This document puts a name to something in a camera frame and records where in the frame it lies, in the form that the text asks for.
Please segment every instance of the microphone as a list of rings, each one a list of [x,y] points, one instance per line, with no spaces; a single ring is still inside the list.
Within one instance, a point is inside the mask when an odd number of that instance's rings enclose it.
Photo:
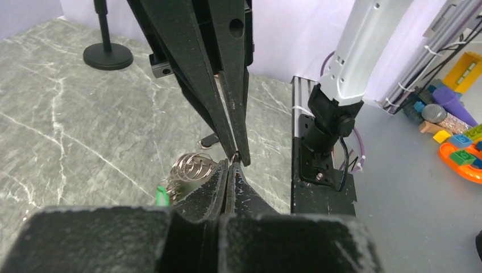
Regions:
[[[462,134],[472,128],[456,116],[445,111],[445,109],[438,104],[429,104],[425,106],[422,110],[422,118],[428,122],[435,123],[454,134]]]

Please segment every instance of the marble pattern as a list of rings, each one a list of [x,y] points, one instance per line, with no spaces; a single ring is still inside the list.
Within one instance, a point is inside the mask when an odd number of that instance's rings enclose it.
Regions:
[[[0,262],[23,222],[48,205],[153,205],[174,161],[211,133],[173,76],[155,79],[150,48],[126,38],[134,63],[82,61],[100,33],[52,20],[0,42]],[[252,75],[251,186],[289,212],[290,85]],[[220,145],[206,150],[225,157]]]

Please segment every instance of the gray table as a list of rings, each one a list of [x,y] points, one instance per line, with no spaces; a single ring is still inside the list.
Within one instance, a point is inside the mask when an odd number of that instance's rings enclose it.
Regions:
[[[387,272],[482,272],[482,185],[442,163],[439,144],[403,114],[365,105],[356,120],[365,142],[355,174],[357,216]]]
[[[134,63],[82,61],[99,31],[53,20],[0,42],[0,263],[25,220],[48,205],[153,205],[156,186],[209,127],[173,76],[155,79],[148,45],[125,38]],[[289,212],[291,87],[252,75],[247,128],[251,186]]]

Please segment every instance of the hole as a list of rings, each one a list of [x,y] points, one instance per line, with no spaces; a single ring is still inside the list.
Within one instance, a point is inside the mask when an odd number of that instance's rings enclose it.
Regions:
[[[238,18],[231,20],[229,23],[229,31],[234,38],[241,38],[244,31],[243,21]]]

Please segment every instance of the black pole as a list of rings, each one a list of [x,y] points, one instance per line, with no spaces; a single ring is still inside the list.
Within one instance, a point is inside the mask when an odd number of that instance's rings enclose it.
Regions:
[[[94,7],[99,15],[102,43],[93,44],[84,50],[84,62],[100,70],[119,70],[128,67],[134,60],[131,51],[123,45],[110,43],[106,0],[94,0]]]

